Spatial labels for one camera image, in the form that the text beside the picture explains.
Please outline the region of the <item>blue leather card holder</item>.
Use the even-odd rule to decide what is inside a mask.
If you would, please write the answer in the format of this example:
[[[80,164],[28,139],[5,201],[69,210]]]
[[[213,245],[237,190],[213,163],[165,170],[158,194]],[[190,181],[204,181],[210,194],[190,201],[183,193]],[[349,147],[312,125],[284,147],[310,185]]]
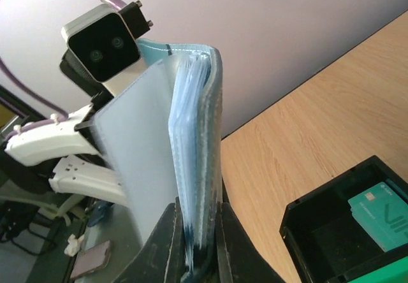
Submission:
[[[93,118],[144,246],[179,200],[185,239],[181,282],[204,282],[222,199],[222,59],[209,45],[137,41],[147,69]]]

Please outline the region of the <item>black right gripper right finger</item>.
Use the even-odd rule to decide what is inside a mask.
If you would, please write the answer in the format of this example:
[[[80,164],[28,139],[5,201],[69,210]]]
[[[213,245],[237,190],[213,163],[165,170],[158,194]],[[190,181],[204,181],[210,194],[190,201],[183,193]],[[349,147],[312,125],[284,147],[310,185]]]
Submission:
[[[255,248],[229,203],[217,204],[214,253],[211,282],[284,281]]]

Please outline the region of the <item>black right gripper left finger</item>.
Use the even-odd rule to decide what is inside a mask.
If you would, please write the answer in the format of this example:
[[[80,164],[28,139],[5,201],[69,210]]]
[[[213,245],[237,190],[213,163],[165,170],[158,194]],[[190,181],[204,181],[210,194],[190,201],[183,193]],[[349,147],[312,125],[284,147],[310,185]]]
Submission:
[[[139,253],[114,280],[123,283],[181,282],[185,239],[179,200],[170,203]]]

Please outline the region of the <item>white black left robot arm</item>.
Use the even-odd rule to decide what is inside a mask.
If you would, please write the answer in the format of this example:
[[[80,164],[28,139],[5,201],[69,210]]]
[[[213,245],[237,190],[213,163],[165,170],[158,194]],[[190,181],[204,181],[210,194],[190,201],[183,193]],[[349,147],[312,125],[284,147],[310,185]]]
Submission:
[[[90,134],[92,105],[33,122],[15,117],[1,130],[1,201],[26,203],[49,219],[85,218],[86,198],[128,206],[115,173]]]

